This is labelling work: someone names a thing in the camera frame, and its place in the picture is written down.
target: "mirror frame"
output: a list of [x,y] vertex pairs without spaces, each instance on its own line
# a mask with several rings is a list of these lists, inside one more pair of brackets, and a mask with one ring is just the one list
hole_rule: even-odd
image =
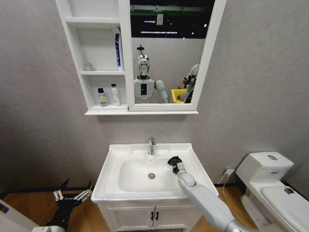
[[133,62],[132,62],[132,39],[131,39],[131,20],[130,20],[130,1],[118,0],[119,15],[121,21],[122,48],[124,57],[126,96],[128,110],[131,112],[141,112],[141,114],[198,114],[197,105],[203,89],[212,51],[218,34],[222,15],[225,9],[226,0],[215,0],[211,19],[204,42],[204,49],[201,57],[201,67],[197,74],[197,82],[194,88],[191,103],[146,103],[135,104],[134,85],[133,85]]

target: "ceiling light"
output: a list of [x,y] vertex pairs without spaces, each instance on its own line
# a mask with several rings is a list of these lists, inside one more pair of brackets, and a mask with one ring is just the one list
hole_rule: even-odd
[[176,31],[141,31],[141,34],[177,34]]

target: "electrical outlet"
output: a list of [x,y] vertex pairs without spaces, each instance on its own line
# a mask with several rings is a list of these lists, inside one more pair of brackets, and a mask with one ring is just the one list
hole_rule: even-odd
[[235,169],[226,169],[224,175],[231,175],[234,171]]

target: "gray wall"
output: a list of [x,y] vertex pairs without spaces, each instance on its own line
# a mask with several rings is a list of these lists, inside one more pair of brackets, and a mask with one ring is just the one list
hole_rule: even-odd
[[0,2],[1,183],[97,178],[114,143],[190,142],[213,182],[249,152],[279,151],[308,196],[309,1],[229,0],[195,116],[84,116],[52,0]]
[[[185,78],[192,67],[202,57],[205,39],[164,39],[164,38],[132,38],[133,74],[134,79],[140,75],[137,59],[140,51],[136,48],[140,44],[145,48],[150,60],[149,76],[164,82],[169,103],[173,103],[171,89],[183,87]],[[162,99],[155,91],[151,103],[162,103]]]

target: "toilet tank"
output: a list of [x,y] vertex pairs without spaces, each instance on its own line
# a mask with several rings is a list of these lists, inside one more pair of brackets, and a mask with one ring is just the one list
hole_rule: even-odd
[[293,162],[278,152],[250,153],[236,169],[243,182],[273,182],[280,180]]

